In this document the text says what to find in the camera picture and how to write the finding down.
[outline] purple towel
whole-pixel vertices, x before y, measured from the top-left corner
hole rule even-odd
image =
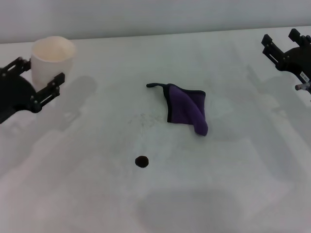
[[[204,91],[184,90],[174,84],[150,83],[147,87],[162,86],[169,109],[167,122],[193,125],[194,131],[206,136],[208,126],[205,121]]]

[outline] paper cup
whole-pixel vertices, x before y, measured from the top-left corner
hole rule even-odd
[[[76,53],[75,45],[60,36],[37,40],[32,46],[31,71],[36,91],[46,87],[53,78],[64,73],[67,77]]]

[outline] white wall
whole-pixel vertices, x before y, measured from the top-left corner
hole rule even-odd
[[[310,0],[2,0],[0,42],[311,25]]]

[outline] black bracket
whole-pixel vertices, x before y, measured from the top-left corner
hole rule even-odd
[[[261,42],[265,46],[262,53],[276,65],[279,71],[291,72],[302,82],[295,86],[296,90],[306,90],[311,94],[311,37],[300,36],[296,29],[292,29],[288,37],[299,47],[282,52],[266,34]]]
[[[38,113],[42,107],[59,96],[59,86],[65,82],[64,73],[54,79],[42,90],[34,87],[20,75],[31,69],[31,61],[17,58],[0,69],[0,124],[14,113],[27,110]]]

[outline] white label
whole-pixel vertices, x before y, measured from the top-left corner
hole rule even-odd
[[[300,77],[303,78],[304,81],[309,82],[310,79],[306,76],[306,74],[304,72],[300,73]]]

